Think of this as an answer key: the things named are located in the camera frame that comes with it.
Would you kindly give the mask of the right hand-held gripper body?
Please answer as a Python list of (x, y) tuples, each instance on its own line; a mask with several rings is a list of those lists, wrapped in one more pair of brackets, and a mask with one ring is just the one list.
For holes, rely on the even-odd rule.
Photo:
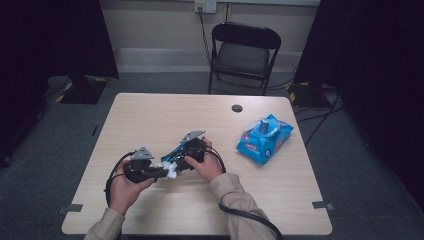
[(183, 155), (190, 156), (198, 162), (202, 162), (206, 144), (200, 139), (205, 130), (189, 131), (180, 141)]

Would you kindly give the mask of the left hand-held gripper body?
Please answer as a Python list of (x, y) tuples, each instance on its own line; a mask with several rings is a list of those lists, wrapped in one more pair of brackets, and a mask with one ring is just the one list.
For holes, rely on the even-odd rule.
[(150, 164), (153, 159), (154, 156), (145, 147), (136, 150), (131, 155), (129, 164), (124, 170), (126, 178), (133, 183), (140, 183), (149, 179)]

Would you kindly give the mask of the white wet wipe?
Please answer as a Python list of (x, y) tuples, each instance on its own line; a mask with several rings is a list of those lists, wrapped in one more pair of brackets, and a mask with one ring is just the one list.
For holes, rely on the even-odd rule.
[(176, 172), (177, 164), (176, 163), (161, 162), (161, 163), (156, 163), (155, 167), (160, 168), (162, 170), (166, 170), (167, 171), (167, 173), (166, 173), (167, 178), (175, 179), (177, 177), (177, 172)]

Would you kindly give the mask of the blue toy car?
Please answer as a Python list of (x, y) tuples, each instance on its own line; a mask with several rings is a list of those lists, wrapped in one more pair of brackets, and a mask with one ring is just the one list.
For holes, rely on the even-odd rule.
[(196, 155), (196, 150), (193, 147), (187, 146), (186, 144), (181, 144), (176, 149), (171, 151), (169, 154), (161, 158), (162, 162), (176, 163), (180, 159), (184, 159), (186, 156), (194, 157)]

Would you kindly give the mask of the blue wet wipes packet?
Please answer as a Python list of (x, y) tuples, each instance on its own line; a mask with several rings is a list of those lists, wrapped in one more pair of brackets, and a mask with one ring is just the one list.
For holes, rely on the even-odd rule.
[(266, 164), (290, 137), (293, 127), (273, 114), (244, 128), (236, 149), (259, 165)]

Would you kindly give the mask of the person's right hand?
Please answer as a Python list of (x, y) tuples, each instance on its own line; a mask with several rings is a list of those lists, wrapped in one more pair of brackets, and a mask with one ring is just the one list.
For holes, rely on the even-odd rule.
[(206, 152), (204, 153), (204, 161), (199, 163), (190, 156), (185, 157), (185, 161), (190, 164), (198, 174), (204, 178), (207, 182), (211, 182), (216, 177), (223, 173), (220, 163), (216, 157), (211, 153), (212, 142), (207, 138), (203, 137), (202, 141), (206, 145)]

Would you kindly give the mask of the person's left hand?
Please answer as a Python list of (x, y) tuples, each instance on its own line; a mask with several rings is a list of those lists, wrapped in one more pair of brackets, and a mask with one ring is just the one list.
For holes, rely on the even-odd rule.
[(120, 163), (113, 176), (110, 188), (109, 207), (121, 215), (126, 215), (126, 212), (138, 199), (140, 193), (154, 183), (153, 178), (141, 183), (133, 183), (128, 180), (124, 174), (124, 170), (128, 165), (128, 160), (123, 160)]

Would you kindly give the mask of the grey tape strip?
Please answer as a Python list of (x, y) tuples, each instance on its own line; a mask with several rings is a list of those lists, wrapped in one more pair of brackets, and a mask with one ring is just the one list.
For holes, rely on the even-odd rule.
[(315, 201), (312, 203), (312, 205), (314, 209), (326, 209), (329, 211), (332, 211), (335, 209), (334, 204), (331, 202), (327, 203), (325, 201)]
[(82, 204), (68, 204), (67, 206), (61, 206), (57, 209), (59, 214), (66, 215), (68, 212), (80, 212), (82, 210)]

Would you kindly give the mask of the black stand base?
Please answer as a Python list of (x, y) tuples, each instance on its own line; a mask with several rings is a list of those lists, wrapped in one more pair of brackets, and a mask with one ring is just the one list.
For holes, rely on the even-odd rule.
[(291, 83), (287, 87), (291, 103), (296, 107), (304, 108), (329, 108), (330, 103), (322, 88), (310, 86), (305, 83)]
[(64, 104), (96, 104), (108, 81), (104, 78), (71, 75), (71, 83), (57, 98)]

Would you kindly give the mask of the black folding chair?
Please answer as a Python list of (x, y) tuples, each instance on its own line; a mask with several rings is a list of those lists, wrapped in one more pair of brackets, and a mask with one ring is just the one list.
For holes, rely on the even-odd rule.
[(260, 81), (265, 94), (281, 43), (279, 34), (267, 27), (237, 22), (214, 26), (208, 92), (213, 75), (224, 74)]

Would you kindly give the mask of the dark curtain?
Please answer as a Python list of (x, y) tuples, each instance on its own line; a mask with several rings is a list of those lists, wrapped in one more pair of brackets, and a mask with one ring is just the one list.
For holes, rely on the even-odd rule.
[(71, 75), (119, 77), (100, 0), (0, 0), (0, 167)]
[(424, 211), (424, 0), (320, 0), (295, 80), (341, 89)]

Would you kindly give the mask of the white wall socket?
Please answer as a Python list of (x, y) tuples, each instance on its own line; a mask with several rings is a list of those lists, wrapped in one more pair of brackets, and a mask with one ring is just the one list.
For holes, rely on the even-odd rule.
[(207, 0), (197, 0), (194, 2), (196, 13), (215, 14), (217, 12), (217, 2)]

